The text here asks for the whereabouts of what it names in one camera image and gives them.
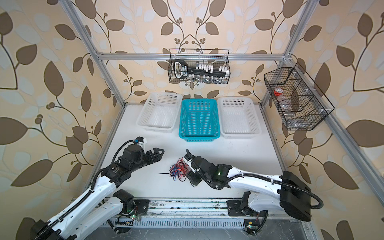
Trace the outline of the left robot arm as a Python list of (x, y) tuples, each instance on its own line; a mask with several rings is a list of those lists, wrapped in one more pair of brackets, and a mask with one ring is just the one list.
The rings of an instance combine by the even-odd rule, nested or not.
[(103, 223), (131, 206), (134, 197), (119, 187), (132, 173), (162, 160), (165, 151), (145, 150), (146, 140), (137, 137), (122, 144), (112, 162), (100, 169), (88, 189), (57, 215), (37, 221), (30, 232), (31, 240), (84, 240)]

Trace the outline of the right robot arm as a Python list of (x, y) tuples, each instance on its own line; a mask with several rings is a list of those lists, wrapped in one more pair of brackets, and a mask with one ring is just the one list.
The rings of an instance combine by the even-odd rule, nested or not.
[(187, 152), (182, 160), (189, 166), (187, 179), (196, 187), (205, 182), (214, 190), (225, 188), (245, 190), (243, 211), (285, 211), (300, 221), (311, 220), (311, 210), (323, 208), (323, 200), (291, 172), (282, 175), (261, 175), (231, 165), (214, 165), (200, 156)]

